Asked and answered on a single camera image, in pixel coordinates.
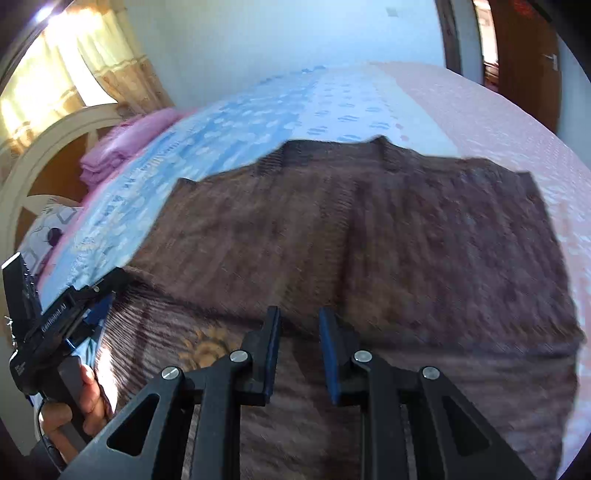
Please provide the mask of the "left hand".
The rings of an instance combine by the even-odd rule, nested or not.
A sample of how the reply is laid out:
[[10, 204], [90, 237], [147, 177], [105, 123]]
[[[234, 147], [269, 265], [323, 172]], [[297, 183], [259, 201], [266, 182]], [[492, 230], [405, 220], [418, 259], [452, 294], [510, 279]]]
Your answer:
[[[110, 407], [101, 393], [94, 371], [87, 365], [80, 365], [82, 389], [78, 405], [84, 415], [83, 430], [90, 437], [95, 437], [110, 419]], [[66, 463], [71, 462], [79, 450], [64, 434], [62, 427], [71, 422], [72, 412], [68, 405], [50, 403], [40, 411], [40, 428], [59, 451]]]

